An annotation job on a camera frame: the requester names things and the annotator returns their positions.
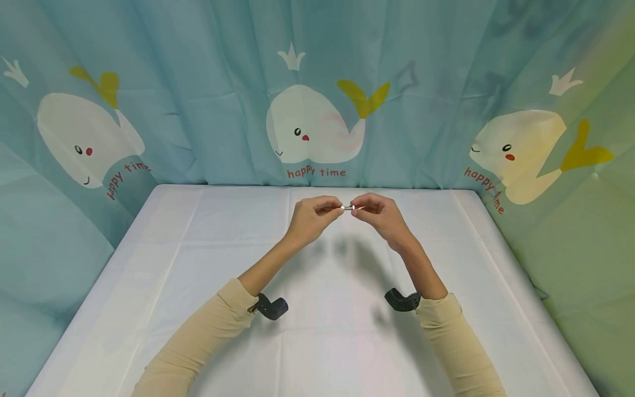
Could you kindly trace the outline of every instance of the white whale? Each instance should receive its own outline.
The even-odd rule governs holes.
[[[538,198],[563,172],[613,158],[602,147],[585,149],[589,128],[589,122],[582,120],[578,137],[560,168],[541,176],[542,167],[566,131],[565,122],[554,112],[519,111],[492,119],[474,139],[470,157],[500,179],[509,201],[523,205]]]
[[[37,127],[55,159],[78,184],[94,189],[119,160],[139,155],[145,145],[128,119],[119,120],[87,99],[50,93],[37,109]]]
[[[369,99],[351,81],[339,81],[338,85],[359,114],[350,133],[333,104],[305,85],[291,86],[271,102],[267,135],[281,162],[310,159],[316,163],[343,163],[357,156],[364,143],[366,118],[383,104],[390,84],[384,84]]]

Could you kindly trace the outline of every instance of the beige sleeve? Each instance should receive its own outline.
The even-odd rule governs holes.
[[[417,316],[457,397],[504,397],[490,358],[472,331],[454,294],[421,299]]]
[[[228,340],[251,325],[258,302],[231,279],[201,306],[150,361],[132,397],[185,397],[201,368]]]

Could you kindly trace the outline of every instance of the crown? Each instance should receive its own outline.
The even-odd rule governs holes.
[[[289,68],[290,71],[299,71],[300,61],[302,60],[304,55],[306,55],[306,53],[301,52],[296,57],[295,50],[293,49],[293,43],[291,43],[288,53],[285,53],[284,51],[278,51],[278,55],[280,55],[282,59],[284,59],[284,61],[286,62],[286,66],[287,68]]]
[[[6,66],[9,68],[8,71],[4,72],[4,75],[6,77],[14,79],[18,83],[20,83],[21,86],[26,88],[29,85],[29,80],[27,79],[27,76],[24,76],[22,69],[20,69],[20,62],[18,62],[18,60],[14,60],[13,64],[11,64],[11,62],[4,59],[4,57],[3,60],[6,63]]]
[[[549,93],[551,95],[560,96],[564,94],[569,88],[574,87],[578,84],[582,84],[582,80],[574,80],[571,81],[571,77],[573,77],[573,71],[575,68],[571,69],[569,73],[562,76],[562,78],[556,76],[555,74],[551,76],[551,89]]]

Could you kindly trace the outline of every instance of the curtain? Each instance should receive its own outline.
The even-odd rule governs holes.
[[[635,393],[634,2],[0,7],[0,396],[157,184],[474,190],[600,394]]]

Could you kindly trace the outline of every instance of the whale tail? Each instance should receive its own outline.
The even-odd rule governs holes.
[[[590,128],[589,120],[583,119],[578,124],[578,137],[566,153],[565,159],[560,166],[562,172],[574,168],[607,163],[613,159],[613,154],[604,147],[595,146],[590,149],[584,149],[587,145]]]
[[[340,80],[337,86],[352,100],[360,119],[366,119],[372,112],[379,109],[391,89],[390,82],[385,83],[370,98],[366,98],[364,91],[351,80]]]
[[[78,79],[86,80],[93,86],[95,91],[101,95],[107,104],[112,106],[113,109],[118,109],[117,104],[117,91],[119,91],[119,76],[115,72],[106,72],[102,74],[99,85],[93,80],[92,77],[81,66],[75,66],[69,70],[70,74]]]

